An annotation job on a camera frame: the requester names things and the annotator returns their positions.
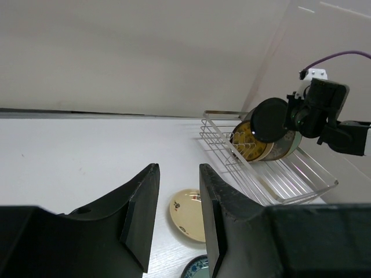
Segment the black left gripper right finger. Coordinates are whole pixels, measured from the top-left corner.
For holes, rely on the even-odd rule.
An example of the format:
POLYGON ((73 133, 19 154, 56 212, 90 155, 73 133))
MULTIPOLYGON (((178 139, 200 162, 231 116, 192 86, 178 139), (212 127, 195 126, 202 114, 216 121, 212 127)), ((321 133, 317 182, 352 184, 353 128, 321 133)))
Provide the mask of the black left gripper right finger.
POLYGON ((199 188, 211 277, 369 277, 370 205, 262 206, 208 164, 199 188))

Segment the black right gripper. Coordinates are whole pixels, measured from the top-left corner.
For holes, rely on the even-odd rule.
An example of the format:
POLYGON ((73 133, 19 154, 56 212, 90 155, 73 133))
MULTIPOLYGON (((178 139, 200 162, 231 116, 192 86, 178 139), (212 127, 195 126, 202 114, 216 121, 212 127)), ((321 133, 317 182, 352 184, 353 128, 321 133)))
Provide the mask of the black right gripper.
POLYGON ((304 122, 307 117, 307 104, 304 97, 297 93, 287 95, 288 106, 284 121, 284 128, 288 130, 304 130, 304 122))

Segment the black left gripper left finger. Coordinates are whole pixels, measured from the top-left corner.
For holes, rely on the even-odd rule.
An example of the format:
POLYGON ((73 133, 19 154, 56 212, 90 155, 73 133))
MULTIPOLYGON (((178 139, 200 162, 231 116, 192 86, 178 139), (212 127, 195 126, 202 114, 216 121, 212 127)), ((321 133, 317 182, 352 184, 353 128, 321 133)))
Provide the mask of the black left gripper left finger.
POLYGON ((142 277, 148 272, 160 168, 69 214, 1 207, 2 277, 142 277))

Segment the teal plate with flower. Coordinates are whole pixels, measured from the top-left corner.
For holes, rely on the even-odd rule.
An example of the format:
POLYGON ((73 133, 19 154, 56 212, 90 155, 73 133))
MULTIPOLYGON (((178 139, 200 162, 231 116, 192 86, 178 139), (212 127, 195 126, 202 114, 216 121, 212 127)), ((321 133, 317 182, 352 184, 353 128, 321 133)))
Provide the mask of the teal plate with flower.
POLYGON ((302 139, 302 135, 297 131, 290 149, 287 151, 287 153, 281 156, 281 158, 285 158, 289 156, 292 152, 294 152, 297 149, 297 147, 300 145, 301 139, 302 139))

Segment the black plate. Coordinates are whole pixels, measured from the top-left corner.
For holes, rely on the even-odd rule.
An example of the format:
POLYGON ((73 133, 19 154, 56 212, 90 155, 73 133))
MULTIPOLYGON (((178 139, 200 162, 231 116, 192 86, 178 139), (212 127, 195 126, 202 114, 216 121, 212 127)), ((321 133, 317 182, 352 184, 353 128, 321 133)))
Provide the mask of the black plate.
POLYGON ((283 127, 288 104, 281 98, 268 98, 254 110, 250 119, 250 129, 255 139, 264 143, 272 143, 285 136, 283 127))

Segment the grey plate with horse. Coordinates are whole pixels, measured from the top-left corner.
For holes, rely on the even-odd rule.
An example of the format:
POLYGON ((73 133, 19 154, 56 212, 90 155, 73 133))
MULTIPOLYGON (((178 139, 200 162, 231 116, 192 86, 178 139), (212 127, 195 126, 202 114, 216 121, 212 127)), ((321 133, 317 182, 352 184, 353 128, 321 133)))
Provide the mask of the grey plate with horse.
POLYGON ((283 157, 293 144, 295 138, 295 131, 289 130, 280 140, 274 143, 273 149, 267 155, 266 159, 268 161, 277 160, 283 157))

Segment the yellow plate with brown rim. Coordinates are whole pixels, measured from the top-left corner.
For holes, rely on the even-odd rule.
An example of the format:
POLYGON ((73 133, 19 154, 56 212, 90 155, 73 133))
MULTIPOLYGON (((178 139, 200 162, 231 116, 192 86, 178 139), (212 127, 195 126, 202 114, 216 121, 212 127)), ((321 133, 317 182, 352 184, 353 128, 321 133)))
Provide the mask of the yellow plate with brown rim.
POLYGON ((247 162, 257 160, 267 149, 267 144, 255 139, 250 120, 241 122, 231 133, 230 143, 247 162))

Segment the beige plate with bird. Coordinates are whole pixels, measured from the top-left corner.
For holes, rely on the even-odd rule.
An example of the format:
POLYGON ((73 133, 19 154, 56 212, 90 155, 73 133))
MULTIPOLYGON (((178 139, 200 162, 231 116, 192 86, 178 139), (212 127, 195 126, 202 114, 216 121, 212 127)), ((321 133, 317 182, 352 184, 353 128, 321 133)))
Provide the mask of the beige plate with bird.
POLYGON ((266 148, 263 151, 263 153, 257 159, 255 159, 254 161, 258 162, 258 161, 261 161, 262 159, 264 159, 271 152, 273 147, 274 147, 274 143, 266 144, 266 148))

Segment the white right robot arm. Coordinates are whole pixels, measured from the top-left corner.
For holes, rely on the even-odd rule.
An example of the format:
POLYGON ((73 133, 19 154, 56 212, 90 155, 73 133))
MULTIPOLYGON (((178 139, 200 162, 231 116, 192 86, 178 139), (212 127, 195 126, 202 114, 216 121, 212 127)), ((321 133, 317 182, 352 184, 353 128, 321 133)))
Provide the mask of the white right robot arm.
POLYGON ((370 122, 339 121, 349 94, 340 83, 313 78, 296 92, 287 95, 288 108, 283 126, 305 138, 316 138, 338 153, 370 155, 370 122))

